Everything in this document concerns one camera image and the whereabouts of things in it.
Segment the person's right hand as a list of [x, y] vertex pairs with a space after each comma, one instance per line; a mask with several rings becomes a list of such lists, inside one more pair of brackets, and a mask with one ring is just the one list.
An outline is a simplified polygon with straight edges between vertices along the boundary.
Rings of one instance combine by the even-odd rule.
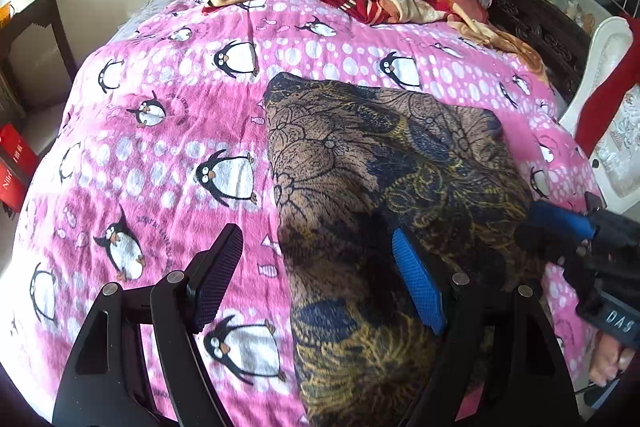
[[591, 355], [589, 379], [600, 388], [625, 372], [636, 351], [623, 347], [614, 337], [599, 331], [594, 337], [594, 348]]

